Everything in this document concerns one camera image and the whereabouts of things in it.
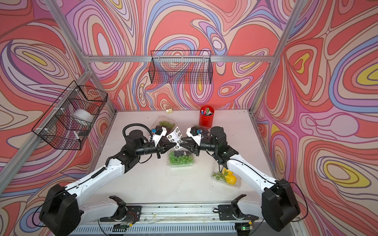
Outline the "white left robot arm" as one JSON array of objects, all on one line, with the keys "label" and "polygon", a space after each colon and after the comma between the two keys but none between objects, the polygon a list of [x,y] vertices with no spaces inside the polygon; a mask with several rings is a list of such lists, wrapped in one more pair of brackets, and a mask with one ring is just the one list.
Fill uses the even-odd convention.
[{"label": "white left robot arm", "polygon": [[90,221],[109,218],[125,221],[128,214],[126,203],[113,195],[108,200],[86,204],[85,201],[112,180],[130,171],[140,163],[143,155],[161,154],[176,146],[166,137],[166,128],[157,126],[149,129],[144,124],[129,124],[123,128],[126,144],[105,164],[85,177],[61,186],[51,187],[44,203],[36,210],[41,227],[48,228],[56,236],[68,236],[79,225]]}]

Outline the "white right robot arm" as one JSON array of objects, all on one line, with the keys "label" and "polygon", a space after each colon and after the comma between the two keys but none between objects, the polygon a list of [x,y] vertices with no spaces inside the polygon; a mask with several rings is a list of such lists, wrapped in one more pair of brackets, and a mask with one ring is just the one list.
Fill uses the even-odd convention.
[{"label": "white right robot arm", "polygon": [[277,180],[254,167],[237,150],[227,143],[226,133],[220,126],[202,130],[196,126],[187,129],[181,147],[196,156],[202,151],[211,155],[222,174],[236,174],[260,195],[261,201],[254,203],[241,194],[228,205],[219,205],[220,220],[250,220],[262,218],[276,232],[280,232],[301,213],[292,189],[293,182]]}]

